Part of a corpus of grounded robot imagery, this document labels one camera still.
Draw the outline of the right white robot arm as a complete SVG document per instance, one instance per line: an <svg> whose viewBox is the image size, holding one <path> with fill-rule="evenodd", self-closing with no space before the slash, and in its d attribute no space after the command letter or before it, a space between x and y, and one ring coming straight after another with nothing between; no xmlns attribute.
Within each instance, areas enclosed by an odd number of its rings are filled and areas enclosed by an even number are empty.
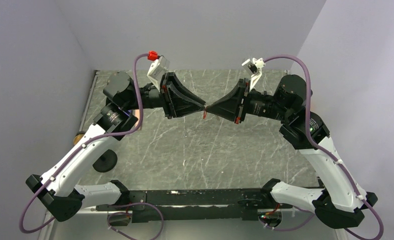
<svg viewBox="0 0 394 240"><path fill-rule="evenodd" d="M377 196L362 188L354 190L338 162L339 155L324 121L311 113L305 121L306 82L298 75L281 78L273 95L250 89L248 79L240 79L232 91L207 107L207 112L236 124L246 115L281 122L279 132L314 168L323 188L304 188L279 179L261 188L261 203L267 208L287 204L314 213L332 229L355 228L364 219L367 204Z"/></svg>

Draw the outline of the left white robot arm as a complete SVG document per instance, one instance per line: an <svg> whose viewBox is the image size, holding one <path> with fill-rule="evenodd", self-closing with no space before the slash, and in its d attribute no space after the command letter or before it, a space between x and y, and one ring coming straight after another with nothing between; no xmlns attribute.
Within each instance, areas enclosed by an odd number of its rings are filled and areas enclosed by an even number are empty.
<svg viewBox="0 0 394 240"><path fill-rule="evenodd" d="M140 88L135 88L134 80L126 72L117 72L109 77L103 94L105 106L74 148L53 168L26 180L27 186L59 222L84 208L111 205L122 210L130 203L129 190L118 180L90 186L79 185L79 180L123 138L123 132L133 129L138 122L133 110L139 106L162 108L165 116L172 119L201 112L206 104L188 90L174 72L164 73L159 87L149 83Z"/></svg>

